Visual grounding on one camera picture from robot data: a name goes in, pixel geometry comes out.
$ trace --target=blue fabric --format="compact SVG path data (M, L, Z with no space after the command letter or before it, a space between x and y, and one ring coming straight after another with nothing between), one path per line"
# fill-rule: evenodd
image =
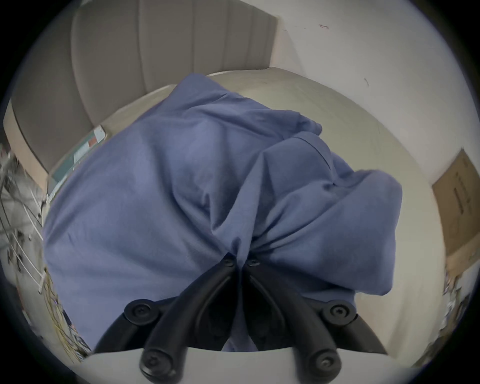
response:
M197 74L94 151L55 198L44 255L91 346L135 299L179 295L230 252L274 264L304 296L392 287L402 191L352 169L320 124ZM225 350L254 350L239 308Z

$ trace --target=black border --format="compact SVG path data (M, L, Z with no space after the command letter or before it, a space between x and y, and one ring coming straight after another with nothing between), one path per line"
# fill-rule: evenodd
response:
M477 112L480 115L480 76L479 52L476 46L475 6L467 5L467 1L456 2L441 0L409 0L435 26L447 42L467 80ZM8 25L1 25L2 53L11 52L9 57L0 58L0 90L3 99L0 104L0 116L4 116L12 91L12 84L17 76L17 68L37 36L47 24L69 3L67 0L49 0L13 5L2 3L3 23L9 19ZM465 25L471 24L471 31ZM474 43L469 42L471 33ZM3 126L0 130L0 141L6 142ZM0 273L0 329L4 334L5 347L1 365L15 373L21 382L41 380L41 376L51 382L76 383L74 373L64 366L33 334L25 318L14 306L11 294L3 289L9 284L3 273ZM479 340L479 279L470 305L459 326L448 340L437 357L413 380L423 383L429 380L446 381L449 378L468 377L467 371L476 373L478 353L475 352L475 340Z

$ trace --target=wire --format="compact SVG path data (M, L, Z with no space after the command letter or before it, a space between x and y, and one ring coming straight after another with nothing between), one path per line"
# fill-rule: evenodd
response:
M28 213L28 211L27 211L27 209L25 208L25 205L24 205L24 210L25 210L25 213L27 214L28 219L30 220L30 223L32 223L33 229L35 230L35 232L37 233L37 235L38 235L38 236L42 239L42 241L43 241L43 236L42 236L42 234L40 233L40 231L36 228L36 225L34 224L32 218L30 217L30 215L29 215L29 213Z
M0 196L0 203L1 203L1 206L3 207L3 201L2 201L2 199L1 199L1 196ZM1 224L2 228L3 228L3 230L4 230L5 232L7 232L7 230L6 230L6 228L5 228L5 225L4 225L3 220L1 219L1 217L0 217L0 224ZM10 237L9 237L9 236L6 236L6 237L7 237L7 241L8 241L8 243L10 244L13 252L15 253L15 256L17 257L17 259L18 259L18 260L22 263L22 265L24 266L24 263L22 262L20 256L18 255L17 251L15 250L12 242L10 241ZM13 234L13 238L14 238L15 241L17 242L17 244L18 244L20 250L22 251L22 253L25 255L25 257L27 258L27 260L30 262L30 264L32 265L32 267L35 269L35 271L36 271L40 276L42 276L42 274L38 271L38 269L35 267L35 265L33 264L33 262L30 260L30 258L29 258L29 257L27 256L27 254L25 253L24 249L23 249L22 246L20 245L20 243L19 243L17 237L15 236L15 234ZM30 272L28 271L28 269L25 268L25 271L27 271L27 273L31 276L31 278L38 284L37 280L35 280L35 279L33 278L33 276L30 274Z
M25 171L25 169L24 169L24 175L25 175L25 178L26 178L26 179L29 179L29 177L28 177L27 172ZM31 195L32 195L32 197L33 197L33 201L34 201L35 204L37 205L40 213L42 213L42 207L40 206L40 203L37 201L37 199L36 199L36 197L35 197L35 194L33 193L32 188L30 188L29 185L27 185L27 187L28 187L28 189L30 190L30 193L31 193Z
M21 205L23 205L26 209L28 209L30 211L30 213L32 214L32 216L35 218L36 222L38 223L38 225L40 225L42 228L42 223L40 223L40 220L38 220L38 218L36 217L35 213L30 209L30 207L28 205L26 205L22 200L20 199L17 199L16 197L14 197L10 192L8 192L8 194L10 195L10 197L12 198L13 201L16 201L17 203L20 203Z

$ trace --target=round black knob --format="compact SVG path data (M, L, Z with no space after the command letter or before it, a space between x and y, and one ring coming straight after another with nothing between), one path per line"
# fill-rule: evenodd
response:
M343 300L329 301L321 312L322 319L327 324L334 326L345 326L351 323L356 315L355 307Z
M123 314L130 323L143 326L156 321L160 311L153 301L140 299L128 303Z
M143 353L140 369L147 377L156 379L165 379L175 374L171 357L156 349L150 349Z
M335 351L321 351L310 359L310 372L314 376L333 379L340 372L342 363Z

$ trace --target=brown cardboard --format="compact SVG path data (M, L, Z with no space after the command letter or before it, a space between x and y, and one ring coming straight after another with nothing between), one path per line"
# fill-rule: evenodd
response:
M480 259L480 232L467 244L447 256L446 268L450 276L458 276Z
M480 176L464 150L433 185L442 221L446 268L457 276L480 259Z

